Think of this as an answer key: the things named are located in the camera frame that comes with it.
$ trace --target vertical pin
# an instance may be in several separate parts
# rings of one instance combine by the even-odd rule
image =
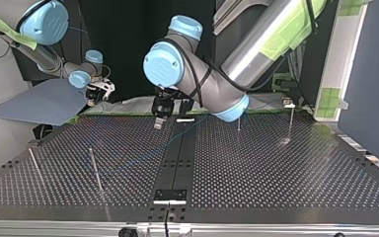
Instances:
[[[94,165],[95,176],[97,177],[98,186],[100,191],[103,192],[103,185],[101,184],[100,173],[98,172],[97,161],[95,159],[94,150],[89,148],[89,155],[91,156],[92,164]]]
[[[38,165],[38,162],[37,162],[37,159],[36,159],[36,155],[34,154],[33,149],[32,149],[32,148],[29,148],[29,152],[30,152],[30,156],[31,156],[32,159],[33,159],[34,166],[36,167],[36,169],[39,169],[39,165]]]
[[[238,118],[238,131],[241,130],[241,118]]]
[[[290,126],[293,125],[293,120],[294,120],[294,110],[295,110],[295,107],[293,107],[293,108],[291,109]]]

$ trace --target blue cable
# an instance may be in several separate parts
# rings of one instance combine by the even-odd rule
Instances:
[[[112,170],[112,171],[101,172],[100,174],[103,175],[103,177],[105,177],[105,175],[111,175],[111,174],[114,174],[114,173],[119,173],[119,172],[122,172],[122,171],[124,171],[125,169],[127,169],[127,168],[133,166],[133,165],[136,165],[136,164],[138,164],[138,163],[140,163],[140,162],[142,162],[142,161],[145,161],[147,158],[149,158],[149,157],[146,157],[146,155],[147,155],[147,156],[148,156],[148,155],[152,155],[152,154],[154,154],[154,153],[156,153],[156,152],[158,152],[158,151],[161,151],[161,150],[163,150],[163,149],[168,148],[168,146],[170,146],[171,143],[172,143],[173,141],[175,141],[177,138],[179,138],[179,137],[181,137],[182,135],[184,135],[184,134],[186,134],[187,132],[189,132],[193,127],[195,127],[196,125],[202,123],[202,122],[203,122],[204,120],[206,120],[207,118],[208,118],[208,116],[205,116],[203,119],[201,119],[201,120],[199,120],[198,122],[194,123],[193,125],[191,125],[188,129],[186,129],[186,130],[183,131],[182,133],[180,133],[180,134],[174,136],[174,137],[173,137],[171,140],[169,140],[165,145],[160,146],[160,147],[158,147],[158,148],[152,150],[152,152],[150,152],[150,153],[148,153],[148,154],[144,154],[144,155],[142,155],[141,157],[138,157],[137,159],[132,160],[132,161],[126,163],[125,165],[119,167],[118,169],[115,169],[115,170]]]

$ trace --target light blue joint cap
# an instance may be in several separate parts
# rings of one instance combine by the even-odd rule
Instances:
[[[236,104],[234,107],[230,108],[229,110],[225,112],[222,112],[219,114],[213,114],[213,115],[224,121],[231,122],[238,119],[248,108],[248,105],[249,105],[249,96],[245,95],[242,98],[242,100],[238,104]]]
[[[161,41],[145,56],[143,70],[153,85],[172,87],[183,79],[185,67],[180,52],[170,43]]]
[[[69,82],[72,86],[82,89],[91,83],[91,76],[84,71],[78,70],[70,73]]]
[[[51,1],[36,10],[21,25],[20,33],[39,44],[52,45],[61,41],[69,26],[69,13],[58,1]]]
[[[93,63],[104,63],[104,56],[96,50],[88,50],[85,54],[85,59]]]
[[[185,36],[194,38],[198,41],[202,36],[202,24],[193,18],[186,16],[175,16],[172,18],[169,29],[179,32]]]

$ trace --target perforated metal plate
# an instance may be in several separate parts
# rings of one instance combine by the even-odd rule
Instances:
[[[185,221],[379,221],[379,169],[325,126],[296,116],[290,128],[289,120],[247,116],[240,131],[213,117],[201,122]]]
[[[0,207],[23,211],[121,209],[120,216],[125,217],[148,210],[174,127],[169,121],[158,130],[153,122],[150,117],[81,118],[35,150],[39,170],[28,156],[0,170]],[[103,193],[90,157],[91,147]],[[146,221],[147,216],[143,214],[140,221]]]
[[[82,118],[35,150],[39,170],[27,154],[0,169],[0,219],[379,224],[379,169],[325,126],[299,115],[290,129],[286,114],[246,116],[240,131],[197,122]],[[187,205],[153,207],[164,187],[187,190]]]

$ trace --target gray cardboard sheet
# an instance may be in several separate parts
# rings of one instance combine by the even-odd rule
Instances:
[[[68,80],[47,80],[0,105],[0,119],[63,125],[85,106],[83,90]]]

